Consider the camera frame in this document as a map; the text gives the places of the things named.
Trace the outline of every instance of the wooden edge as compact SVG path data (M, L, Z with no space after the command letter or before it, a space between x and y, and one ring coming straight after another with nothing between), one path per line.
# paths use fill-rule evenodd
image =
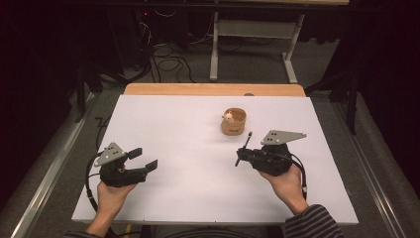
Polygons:
M302 96L298 84L236 84L236 83L131 83L125 95L203 95L203 96Z

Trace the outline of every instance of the wooden cup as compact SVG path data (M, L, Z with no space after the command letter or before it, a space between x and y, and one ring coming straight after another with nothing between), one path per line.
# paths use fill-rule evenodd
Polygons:
M232 113L233 120L225 118L227 113ZM222 132L228 136L238 136L244 133L247 113L241 108L229 108L223 114Z

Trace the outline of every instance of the person's left hand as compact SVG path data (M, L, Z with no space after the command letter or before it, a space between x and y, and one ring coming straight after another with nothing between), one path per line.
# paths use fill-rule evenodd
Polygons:
M103 181L98 184L98 210L86 233L104 237L109 226L126 201L127 195L136 184L114 187L107 186Z
M98 213L117 216L126 201L127 195L136 184L114 187L107 186L103 181L98 184Z

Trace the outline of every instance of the table leg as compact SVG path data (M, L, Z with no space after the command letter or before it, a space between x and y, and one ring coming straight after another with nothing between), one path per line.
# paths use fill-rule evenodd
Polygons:
M219 66L219 56L218 56L218 39L219 39L219 13L214 13L214 23L213 23L213 51L211 54L210 62L210 80L217 80L217 71Z
M296 46L297 38L299 37L300 29L302 28L302 23L303 23L304 18L305 18L305 15L299 15L296 22L296 27L294 28L293 34L291 36L289 50L287 53L282 54L284 67L286 69L287 77L290 83L297 83L296 74L294 73L293 65L291 64L291 56Z

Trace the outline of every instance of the cable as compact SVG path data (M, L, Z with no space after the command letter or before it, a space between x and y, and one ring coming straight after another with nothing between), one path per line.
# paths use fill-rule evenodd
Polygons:
M139 44L142 46L143 44L142 44L142 39L143 39L143 37L145 36L145 31L146 30L148 30L148 42L145 44L145 46L148 46L150 43L151 43L151 38L152 38L152 32L151 32L151 29L149 28L149 26L147 25L147 24L145 24L145 23L143 23L143 22L141 22L141 21L139 21L138 22L138 24L139 24L139 31L141 30L141 29L143 29L143 32L142 32L142 34L139 36L140 38L138 38L138 40L139 40Z
M234 51L237 51L238 49L240 49L240 48L242 47L242 45L243 45L243 44L244 44L244 41L240 40L240 41L239 41L239 45L238 45L236 48L232 49L232 50L224 50L224 49L222 49L222 48L220 47L220 44L218 44L217 49L218 49L219 51L222 51L222 52L234 52Z
M235 231L215 228L197 228L194 230L181 231L165 238L195 238L195 237L232 237L232 238L254 238L251 235Z
M161 56L156 56L156 52L159 49L162 49L162 48L168 48L168 49L170 49L169 53L167 53L165 55L161 55ZM184 66L186 66L188 68L188 79L191 82L196 83L196 81L194 81L192 79L192 76L191 76L192 70L191 70L191 67L189 66L187 60L185 58L183 58L183 57L172 57L171 56L172 53L173 53L173 48L170 45L168 45L168 44L160 45L159 47L156 47L155 50L154 50L153 60L154 60L154 63L155 63L155 67L157 68L159 82L161 82L161 77L160 77L160 73L159 73L160 70L162 70L162 71L172 71L172 70L176 70L177 69L177 71L176 71L176 81L180 83L179 73L184 68ZM157 63L156 62L156 58L159 58L159 59L162 59L162 60L159 63ZM173 67L170 67L170 68L163 68L161 66L163 63L166 63L166 62L169 62L169 61L176 62L176 65L173 66Z
M205 41L207 41L207 40L209 40L209 39L212 39L213 37L209 37L209 38L207 38L206 39L206 37L209 35L209 33L210 33L210 30L211 30L211 26L213 26L213 19L214 19L214 13L212 13L212 15L211 15L211 18L210 18L210 24L209 24L209 27L208 27L208 29L207 29L207 32L206 32L206 34L204 35L204 37L201 39L201 40L198 40L198 41L196 41L196 42L193 42L193 43L190 43L189 45L194 45L194 44L198 44L198 43L201 43L201 42L205 42Z
M283 159L287 159L287 160L291 161L294 165L296 165L300 169L300 171L302 173L302 194L303 194L303 198L305 198L305 200L306 200L306 197L307 197L306 172L305 172L305 168L303 167L302 162L299 160L299 158L297 158L293 154L290 154L291 157L292 158L295 158L299 163L293 161L292 158L288 158L287 156L284 156L284 155L281 155L281 154L277 154L277 153L273 153L273 154L276 155L276 156L278 156L278 157L281 157Z
M89 178L94 177L94 176L99 176L99 173L90 175Z
M154 71L153 70L151 70L151 76L152 76L152 80L154 81L154 82L157 82L156 81L156 79L155 79L155 75L154 75Z

